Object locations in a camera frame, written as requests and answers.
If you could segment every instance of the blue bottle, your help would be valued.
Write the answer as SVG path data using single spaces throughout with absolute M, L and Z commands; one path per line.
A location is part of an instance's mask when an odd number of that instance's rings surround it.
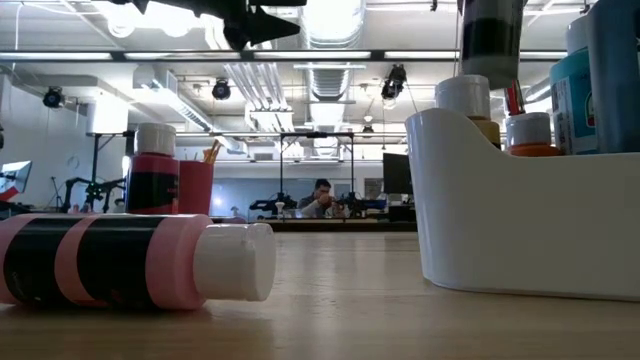
M 598 152 L 586 23 L 583 16 L 569 25 L 569 55 L 551 68 L 556 146 L 565 155 Z
M 587 15 L 600 153 L 640 151 L 640 0 L 600 0 Z

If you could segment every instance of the red cup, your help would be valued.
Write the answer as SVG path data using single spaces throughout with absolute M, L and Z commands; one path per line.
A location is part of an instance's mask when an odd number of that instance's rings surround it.
M 209 215 L 213 190 L 213 165 L 201 161 L 180 161 L 180 214 Z

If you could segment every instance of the white bottle cap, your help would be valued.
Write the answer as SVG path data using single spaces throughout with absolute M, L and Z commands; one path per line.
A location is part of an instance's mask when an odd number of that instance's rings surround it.
M 200 235 L 193 277 L 207 299 L 263 301 L 276 272 L 276 241 L 267 224 L 217 224 Z
M 436 106 L 468 117 L 491 119 L 489 80 L 481 75 L 460 75 L 436 86 Z
M 587 47 L 587 17 L 581 16 L 569 24 L 567 33 L 567 53 L 569 55 Z
M 176 128 L 167 124 L 142 123 L 136 130 L 135 153 L 163 154 L 173 157 Z
M 507 148 L 516 145 L 551 145 L 551 117 L 547 113 L 514 115 L 507 119 Z

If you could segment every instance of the wooden table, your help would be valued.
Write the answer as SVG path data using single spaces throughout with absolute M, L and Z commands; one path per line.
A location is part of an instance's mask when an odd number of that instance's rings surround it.
M 264 303 L 194 313 L 0 309 L 0 359 L 640 359 L 640 304 L 455 292 L 416 234 L 278 234 Z

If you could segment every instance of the computer monitor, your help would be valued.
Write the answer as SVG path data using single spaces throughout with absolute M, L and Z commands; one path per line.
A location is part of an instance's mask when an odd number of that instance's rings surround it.
M 413 194 L 409 157 L 398 154 L 382 154 L 384 192 L 387 194 Z
M 21 161 L 2 165 L 0 172 L 0 201 L 9 201 L 27 188 L 31 172 L 31 161 Z

